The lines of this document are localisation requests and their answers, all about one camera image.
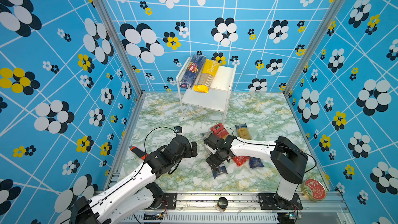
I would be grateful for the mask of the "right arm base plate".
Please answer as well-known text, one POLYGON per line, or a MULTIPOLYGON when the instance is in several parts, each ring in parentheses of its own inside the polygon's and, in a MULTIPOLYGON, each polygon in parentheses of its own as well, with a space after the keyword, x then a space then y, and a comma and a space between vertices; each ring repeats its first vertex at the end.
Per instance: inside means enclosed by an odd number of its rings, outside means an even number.
POLYGON ((288 201, 279 197, 276 193, 259 193, 256 202, 260 204, 261 210, 302 210, 302 201, 298 194, 294 194, 292 200, 288 201))

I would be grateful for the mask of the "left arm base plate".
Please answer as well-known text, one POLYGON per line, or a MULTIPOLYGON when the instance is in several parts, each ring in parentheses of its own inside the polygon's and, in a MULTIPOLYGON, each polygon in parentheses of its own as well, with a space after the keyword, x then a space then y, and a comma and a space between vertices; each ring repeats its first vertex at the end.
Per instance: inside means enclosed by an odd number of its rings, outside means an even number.
POLYGON ((177 193, 166 192, 162 195, 162 198, 157 198, 147 209, 160 209, 169 210, 175 209, 177 203, 177 193))

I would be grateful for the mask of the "red spaghetti bag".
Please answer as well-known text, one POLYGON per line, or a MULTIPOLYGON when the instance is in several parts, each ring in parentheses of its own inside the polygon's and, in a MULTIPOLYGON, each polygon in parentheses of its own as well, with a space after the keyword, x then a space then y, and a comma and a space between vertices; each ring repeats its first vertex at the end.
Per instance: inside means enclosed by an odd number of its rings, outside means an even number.
MULTIPOLYGON (((225 128, 223 124, 219 123, 210 128, 214 135, 219 138, 226 139, 229 135, 228 129, 232 130, 231 128, 225 128)), ((238 156, 233 158, 234 162, 238 167, 241 167, 246 161, 249 160, 247 156, 238 156)))

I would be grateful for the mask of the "clear white-label spaghetti bag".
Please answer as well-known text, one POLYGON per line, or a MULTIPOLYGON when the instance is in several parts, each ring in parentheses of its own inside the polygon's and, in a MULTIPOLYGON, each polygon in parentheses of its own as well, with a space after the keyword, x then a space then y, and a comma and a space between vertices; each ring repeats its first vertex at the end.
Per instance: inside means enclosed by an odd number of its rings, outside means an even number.
POLYGON ((216 170, 212 170, 211 169, 211 171, 212 171, 212 174, 213 174, 213 178, 214 179, 216 179, 218 176, 220 176, 221 174, 227 174, 228 172, 227 172, 227 169, 226 169, 226 167, 223 165, 223 163, 219 166, 219 168, 218 169, 216 169, 216 170))

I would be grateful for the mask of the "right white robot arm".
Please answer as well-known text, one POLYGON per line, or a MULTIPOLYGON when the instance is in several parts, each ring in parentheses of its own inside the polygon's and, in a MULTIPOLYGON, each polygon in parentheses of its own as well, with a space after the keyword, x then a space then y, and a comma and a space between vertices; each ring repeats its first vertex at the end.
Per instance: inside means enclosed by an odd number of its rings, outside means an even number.
POLYGON ((247 156, 272 162, 280 175, 275 193, 276 201, 292 201, 298 186, 303 182, 308 154, 300 150, 288 138, 280 136, 275 141, 259 142, 228 135, 225 139, 210 134, 204 140, 211 152, 206 162, 212 169, 227 159, 247 156))

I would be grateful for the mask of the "yellow Pastatime spaghetti bag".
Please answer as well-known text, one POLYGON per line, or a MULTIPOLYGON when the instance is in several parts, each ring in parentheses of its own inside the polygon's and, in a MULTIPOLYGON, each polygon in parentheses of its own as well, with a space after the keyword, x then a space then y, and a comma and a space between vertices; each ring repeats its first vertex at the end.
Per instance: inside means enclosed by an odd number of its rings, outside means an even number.
POLYGON ((208 93, 219 66, 218 61, 207 59, 203 66, 199 81, 194 85, 193 90, 195 92, 208 93))

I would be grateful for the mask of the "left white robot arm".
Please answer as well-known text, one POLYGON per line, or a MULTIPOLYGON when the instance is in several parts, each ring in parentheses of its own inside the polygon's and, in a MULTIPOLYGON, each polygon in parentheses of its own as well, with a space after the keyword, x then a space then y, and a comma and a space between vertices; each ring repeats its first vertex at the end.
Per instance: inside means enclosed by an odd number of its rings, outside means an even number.
POLYGON ((196 157, 198 145, 176 135, 168 145, 148 154, 135 171, 91 199, 81 197, 66 224, 117 224, 137 211, 161 204, 163 191, 155 180, 171 175, 182 159, 196 157))

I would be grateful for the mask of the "blue Barilla spaghetti box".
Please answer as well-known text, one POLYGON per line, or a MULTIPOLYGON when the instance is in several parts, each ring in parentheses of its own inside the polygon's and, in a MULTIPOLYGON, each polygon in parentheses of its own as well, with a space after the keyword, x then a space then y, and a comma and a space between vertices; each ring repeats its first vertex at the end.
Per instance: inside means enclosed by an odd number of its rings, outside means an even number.
POLYGON ((203 55, 194 55, 185 70, 182 79, 180 80, 180 87, 183 89, 193 89, 200 70, 203 68, 206 57, 203 55))

